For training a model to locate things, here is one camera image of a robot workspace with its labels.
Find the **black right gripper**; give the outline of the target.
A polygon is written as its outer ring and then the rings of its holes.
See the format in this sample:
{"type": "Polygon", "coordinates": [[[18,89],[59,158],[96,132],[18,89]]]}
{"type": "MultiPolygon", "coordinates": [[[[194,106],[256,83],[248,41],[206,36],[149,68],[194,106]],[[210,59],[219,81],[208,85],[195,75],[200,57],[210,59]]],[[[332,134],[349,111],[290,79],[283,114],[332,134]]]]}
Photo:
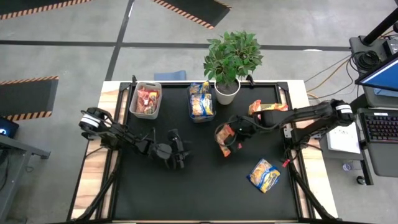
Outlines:
{"type": "Polygon", "coordinates": [[[252,117],[248,116],[233,116],[231,118],[231,129],[234,133],[228,136],[228,146],[232,145],[233,154],[243,148],[243,141],[252,138],[259,131],[257,123],[252,117]]]}

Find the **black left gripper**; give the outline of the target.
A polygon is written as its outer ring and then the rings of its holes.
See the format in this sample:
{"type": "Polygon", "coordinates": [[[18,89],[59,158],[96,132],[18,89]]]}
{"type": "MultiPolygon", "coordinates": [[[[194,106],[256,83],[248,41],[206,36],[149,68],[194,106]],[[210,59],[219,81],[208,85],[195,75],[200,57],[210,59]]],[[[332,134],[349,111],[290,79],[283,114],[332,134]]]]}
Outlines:
{"type": "Polygon", "coordinates": [[[172,170],[178,170],[185,168],[185,159],[181,158],[189,156],[190,151],[184,146],[180,146],[178,149],[175,142],[171,144],[158,143],[152,146],[151,155],[170,164],[172,170]]]}

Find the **blue Maruchan noodle pack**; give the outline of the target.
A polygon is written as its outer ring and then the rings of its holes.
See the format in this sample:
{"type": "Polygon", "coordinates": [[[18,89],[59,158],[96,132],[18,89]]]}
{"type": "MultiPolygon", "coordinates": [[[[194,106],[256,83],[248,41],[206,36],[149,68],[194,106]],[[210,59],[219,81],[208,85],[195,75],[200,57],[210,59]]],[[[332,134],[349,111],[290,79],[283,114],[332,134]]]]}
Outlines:
{"type": "Polygon", "coordinates": [[[192,116],[213,116],[213,101],[212,95],[209,93],[192,95],[190,98],[192,116]]]}
{"type": "Polygon", "coordinates": [[[268,192],[279,180],[279,170],[265,159],[255,165],[247,176],[248,181],[262,193],[268,192]]]}
{"type": "Polygon", "coordinates": [[[192,83],[189,87],[189,93],[191,95],[201,95],[211,92],[211,85],[209,81],[203,83],[192,83]]]}

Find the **red Maruchan noodle pack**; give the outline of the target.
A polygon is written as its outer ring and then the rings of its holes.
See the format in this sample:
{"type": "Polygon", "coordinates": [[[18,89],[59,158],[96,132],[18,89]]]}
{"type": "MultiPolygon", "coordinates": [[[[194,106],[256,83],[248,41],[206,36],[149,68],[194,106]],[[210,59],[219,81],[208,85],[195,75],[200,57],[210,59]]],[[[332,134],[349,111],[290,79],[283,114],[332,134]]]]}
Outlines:
{"type": "Polygon", "coordinates": [[[153,114],[157,108],[160,93],[158,90],[149,90],[146,99],[146,113],[153,114]]]}
{"type": "Polygon", "coordinates": [[[137,92],[136,113],[149,113],[149,92],[147,90],[137,92]]]}

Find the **yellow-green plastic bin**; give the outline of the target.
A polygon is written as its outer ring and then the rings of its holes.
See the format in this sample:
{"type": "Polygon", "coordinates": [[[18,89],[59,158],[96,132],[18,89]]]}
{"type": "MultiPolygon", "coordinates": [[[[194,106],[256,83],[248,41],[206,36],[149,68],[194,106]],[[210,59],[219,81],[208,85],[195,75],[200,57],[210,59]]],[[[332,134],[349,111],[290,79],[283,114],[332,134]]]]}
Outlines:
{"type": "Polygon", "coordinates": [[[255,112],[253,115],[249,115],[249,117],[252,117],[255,123],[263,129],[277,129],[284,124],[285,121],[289,120],[293,113],[292,110],[261,110],[255,112]]]}

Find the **white plant pot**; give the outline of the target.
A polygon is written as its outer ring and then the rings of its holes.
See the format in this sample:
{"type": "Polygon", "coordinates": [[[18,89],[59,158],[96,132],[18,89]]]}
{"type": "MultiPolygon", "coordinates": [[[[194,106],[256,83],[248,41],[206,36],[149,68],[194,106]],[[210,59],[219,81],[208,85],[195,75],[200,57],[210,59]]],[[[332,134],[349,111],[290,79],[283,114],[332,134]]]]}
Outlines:
{"type": "Polygon", "coordinates": [[[228,105],[241,88],[240,81],[236,78],[231,83],[215,83],[216,99],[221,105],[228,105]]]}

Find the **light grey plastic bin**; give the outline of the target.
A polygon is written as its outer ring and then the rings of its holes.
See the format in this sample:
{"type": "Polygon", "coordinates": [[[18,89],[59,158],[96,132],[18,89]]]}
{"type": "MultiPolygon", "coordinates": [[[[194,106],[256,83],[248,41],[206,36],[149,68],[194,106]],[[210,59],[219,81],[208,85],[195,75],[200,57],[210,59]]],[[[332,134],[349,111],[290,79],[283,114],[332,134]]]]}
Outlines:
{"type": "Polygon", "coordinates": [[[162,100],[162,85],[160,83],[138,82],[138,83],[136,83],[136,86],[135,86],[135,89],[134,89],[134,93],[133,93],[133,96],[132,96],[132,100],[131,100],[131,103],[130,103],[129,110],[137,118],[141,118],[141,119],[156,119],[158,114],[159,114],[161,100],[162,100]],[[160,98],[158,100],[157,108],[156,108],[156,110],[155,110],[155,112],[153,114],[136,113],[137,92],[139,90],[147,90],[147,91],[149,91],[149,90],[158,90],[159,91],[160,98]]]}

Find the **blue-grey pad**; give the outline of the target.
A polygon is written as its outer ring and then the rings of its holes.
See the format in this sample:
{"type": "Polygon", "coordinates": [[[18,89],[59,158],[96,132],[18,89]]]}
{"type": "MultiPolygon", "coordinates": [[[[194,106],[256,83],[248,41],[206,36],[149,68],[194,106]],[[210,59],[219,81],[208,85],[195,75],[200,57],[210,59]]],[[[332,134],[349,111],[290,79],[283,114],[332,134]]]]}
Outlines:
{"type": "Polygon", "coordinates": [[[179,70],[177,72],[155,73],[154,80],[157,81],[181,81],[186,80],[186,71],[179,70]]]}

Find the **green leafy plant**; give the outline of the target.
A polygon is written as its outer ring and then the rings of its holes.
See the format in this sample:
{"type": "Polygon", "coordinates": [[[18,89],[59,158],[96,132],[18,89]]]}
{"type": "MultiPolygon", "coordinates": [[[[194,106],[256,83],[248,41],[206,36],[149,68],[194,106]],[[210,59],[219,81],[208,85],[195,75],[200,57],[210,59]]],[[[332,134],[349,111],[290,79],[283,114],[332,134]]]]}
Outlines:
{"type": "Polygon", "coordinates": [[[254,73],[262,64],[261,45],[254,33],[225,32],[218,39],[208,39],[208,43],[204,76],[219,85],[231,86],[237,78],[254,73]]]}

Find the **white paper sheet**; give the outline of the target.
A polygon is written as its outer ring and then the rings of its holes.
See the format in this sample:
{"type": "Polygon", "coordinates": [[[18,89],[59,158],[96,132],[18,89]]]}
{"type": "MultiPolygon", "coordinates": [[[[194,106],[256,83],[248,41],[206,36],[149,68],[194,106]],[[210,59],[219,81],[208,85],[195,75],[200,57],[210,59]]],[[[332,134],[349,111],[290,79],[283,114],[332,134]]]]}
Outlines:
{"type": "Polygon", "coordinates": [[[338,126],[326,134],[328,149],[332,151],[360,154],[356,123],[338,126]]]}

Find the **black hazard-striped floor mat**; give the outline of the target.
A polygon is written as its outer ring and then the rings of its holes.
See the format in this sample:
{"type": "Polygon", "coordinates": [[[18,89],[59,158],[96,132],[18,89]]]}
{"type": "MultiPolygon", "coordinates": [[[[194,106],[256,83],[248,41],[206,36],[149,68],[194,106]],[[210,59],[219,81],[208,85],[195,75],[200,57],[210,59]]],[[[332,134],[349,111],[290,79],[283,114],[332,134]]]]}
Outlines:
{"type": "Polygon", "coordinates": [[[50,76],[0,82],[0,117],[9,121],[50,117],[58,81],[58,76],[50,76]]]}
{"type": "Polygon", "coordinates": [[[90,2],[92,0],[0,0],[0,20],[90,2]]]}
{"type": "Polygon", "coordinates": [[[230,12],[231,6],[219,0],[151,0],[207,29],[215,26],[230,12]]]}

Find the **grey equipment stand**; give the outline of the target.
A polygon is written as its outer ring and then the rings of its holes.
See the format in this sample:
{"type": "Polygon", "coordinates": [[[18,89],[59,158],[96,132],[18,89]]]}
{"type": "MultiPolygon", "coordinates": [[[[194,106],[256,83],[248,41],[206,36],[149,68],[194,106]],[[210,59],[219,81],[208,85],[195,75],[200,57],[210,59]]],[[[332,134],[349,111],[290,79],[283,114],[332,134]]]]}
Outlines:
{"type": "MultiPolygon", "coordinates": [[[[369,50],[377,53],[377,56],[381,61],[387,59],[387,54],[384,50],[383,43],[385,39],[377,39],[370,46],[363,45],[359,37],[351,37],[349,39],[351,53],[355,54],[357,52],[367,52],[369,50]]],[[[398,97],[375,95],[372,87],[361,86],[366,95],[369,108],[396,108],[398,110],[398,97]]]]}

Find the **dark device with blue light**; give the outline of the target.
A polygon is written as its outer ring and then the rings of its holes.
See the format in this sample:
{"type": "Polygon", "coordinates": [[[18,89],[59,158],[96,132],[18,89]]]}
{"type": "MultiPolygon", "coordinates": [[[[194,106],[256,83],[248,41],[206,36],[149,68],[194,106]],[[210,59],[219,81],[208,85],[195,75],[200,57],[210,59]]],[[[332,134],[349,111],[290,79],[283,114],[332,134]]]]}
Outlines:
{"type": "Polygon", "coordinates": [[[0,117],[0,135],[14,138],[18,128],[19,125],[17,123],[0,117]]]}

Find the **black diagonal pole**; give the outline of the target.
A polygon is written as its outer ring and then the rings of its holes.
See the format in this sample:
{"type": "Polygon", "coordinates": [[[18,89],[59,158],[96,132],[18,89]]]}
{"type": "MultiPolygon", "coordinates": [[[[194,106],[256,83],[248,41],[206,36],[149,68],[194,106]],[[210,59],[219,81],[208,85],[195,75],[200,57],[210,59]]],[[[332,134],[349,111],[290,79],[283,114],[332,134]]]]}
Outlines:
{"type": "Polygon", "coordinates": [[[371,45],[378,37],[383,35],[388,28],[393,27],[398,32],[398,7],[395,8],[379,25],[377,25],[367,36],[361,38],[364,45],[371,45]]]}

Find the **black aluminium rig frame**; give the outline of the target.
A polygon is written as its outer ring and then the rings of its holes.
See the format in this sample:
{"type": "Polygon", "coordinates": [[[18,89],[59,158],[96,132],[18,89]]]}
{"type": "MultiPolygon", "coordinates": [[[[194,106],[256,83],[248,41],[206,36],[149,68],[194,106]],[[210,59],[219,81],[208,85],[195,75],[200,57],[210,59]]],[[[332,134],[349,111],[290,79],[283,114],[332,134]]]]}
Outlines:
{"type": "MultiPolygon", "coordinates": [[[[309,105],[307,91],[302,80],[258,80],[255,86],[259,87],[266,83],[276,86],[283,103],[298,108],[309,105]]],[[[131,90],[130,81],[103,82],[98,107],[110,111],[119,121],[124,121],[129,112],[128,99],[131,96],[131,90]]],[[[323,154],[317,149],[320,144],[317,140],[311,140],[310,144],[310,147],[302,151],[301,158],[295,161],[295,166],[301,175],[307,178],[308,186],[327,212],[337,217],[323,154]]],[[[113,170],[118,155],[116,151],[100,149],[98,140],[89,141],[86,152],[89,156],[82,162],[67,220],[78,218],[88,208],[113,170]]]]}

